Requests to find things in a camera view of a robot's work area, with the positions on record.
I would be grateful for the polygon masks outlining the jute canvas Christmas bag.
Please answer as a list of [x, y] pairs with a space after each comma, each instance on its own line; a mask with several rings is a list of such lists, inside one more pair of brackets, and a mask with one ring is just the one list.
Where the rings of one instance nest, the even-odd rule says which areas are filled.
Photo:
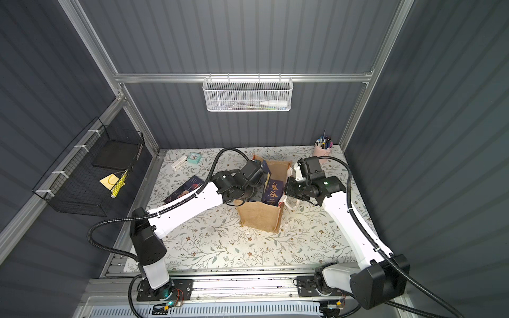
[[254, 155], [254, 160], [260, 160], [262, 167], [269, 172], [268, 180], [255, 196], [256, 201], [247, 202], [237, 208], [241, 224], [269, 233], [278, 233], [282, 221], [284, 188], [288, 179], [291, 161], [265, 160]]

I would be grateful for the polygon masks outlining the blue book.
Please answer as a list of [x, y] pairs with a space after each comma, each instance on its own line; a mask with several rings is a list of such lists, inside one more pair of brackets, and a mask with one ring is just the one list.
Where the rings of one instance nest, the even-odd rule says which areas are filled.
[[266, 160], [262, 161], [261, 168], [263, 170], [263, 176], [261, 178], [261, 181], [262, 181], [264, 188], [266, 188], [266, 186], [270, 180], [270, 176], [271, 176], [271, 171], [270, 171], [269, 165]]

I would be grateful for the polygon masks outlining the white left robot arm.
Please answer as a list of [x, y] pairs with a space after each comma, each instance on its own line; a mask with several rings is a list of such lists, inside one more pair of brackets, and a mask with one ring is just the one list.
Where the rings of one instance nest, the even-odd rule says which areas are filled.
[[189, 219], [233, 201], [249, 201], [268, 179], [260, 160], [248, 160], [244, 167], [236, 170], [214, 172], [211, 167], [206, 181], [190, 193], [146, 212], [136, 209], [133, 216], [142, 217], [154, 213], [155, 217], [134, 221], [130, 238], [138, 258], [137, 265], [148, 288], [159, 292], [170, 286], [170, 276], [164, 257], [167, 248], [163, 238]]

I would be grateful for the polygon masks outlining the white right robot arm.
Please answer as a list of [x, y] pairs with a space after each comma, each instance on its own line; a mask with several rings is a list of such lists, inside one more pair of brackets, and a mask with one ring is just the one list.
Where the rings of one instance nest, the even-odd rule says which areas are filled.
[[284, 192], [329, 214], [351, 247], [357, 267], [329, 263], [316, 268], [317, 291], [330, 294], [341, 290], [366, 310], [401, 296], [407, 283], [404, 276], [410, 271], [408, 260], [393, 255], [353, 206], [352, 177], [341, 182], [336, 176], [326, 176], [320, 160], [317, 156], [298, 160]]

